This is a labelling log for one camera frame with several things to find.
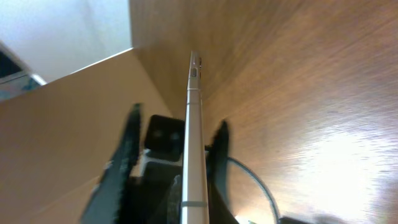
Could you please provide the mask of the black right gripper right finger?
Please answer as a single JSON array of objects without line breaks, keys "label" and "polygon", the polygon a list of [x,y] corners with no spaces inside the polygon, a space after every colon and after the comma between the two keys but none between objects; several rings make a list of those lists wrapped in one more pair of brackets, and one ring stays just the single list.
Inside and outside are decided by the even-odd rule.
[{"label": "black right gripper right finger", "polygon": [[229,128],[226,120],[222,120],[212,143],[205,149],[208,150],[206,177],[210,224],[238,224],[229,210],[227,191]]}]

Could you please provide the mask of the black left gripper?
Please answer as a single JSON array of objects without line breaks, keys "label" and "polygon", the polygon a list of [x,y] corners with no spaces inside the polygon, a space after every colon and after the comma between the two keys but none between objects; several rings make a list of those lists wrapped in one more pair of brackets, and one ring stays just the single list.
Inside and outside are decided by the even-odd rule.
[{"label": "black left gripper", "polygon": [[119,223],[179,223],[182,156],[144,149],[127,181]]}]

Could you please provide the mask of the black Galaxy smartphone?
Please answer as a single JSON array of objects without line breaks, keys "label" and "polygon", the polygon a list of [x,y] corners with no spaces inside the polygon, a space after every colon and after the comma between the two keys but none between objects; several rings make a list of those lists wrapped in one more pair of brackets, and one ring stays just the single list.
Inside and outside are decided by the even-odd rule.
[{"label": "black Galaxy smartphone", "polygon": [[200,57],[197,52],[192,51],[187,82],[181,224],[209,222],[200,69]]}]

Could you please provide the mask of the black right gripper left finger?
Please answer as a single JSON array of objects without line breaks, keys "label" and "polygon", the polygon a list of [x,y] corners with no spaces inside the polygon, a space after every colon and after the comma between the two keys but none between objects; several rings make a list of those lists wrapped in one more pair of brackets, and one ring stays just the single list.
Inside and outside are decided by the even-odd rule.
[{"label": "black right gripper left finger", "polygon": [[141,104],[132,106],[118,146],[106,163],[100,181],[80,217],[82,224],[115,224],[121,221],[127,181],[139,160]]}]

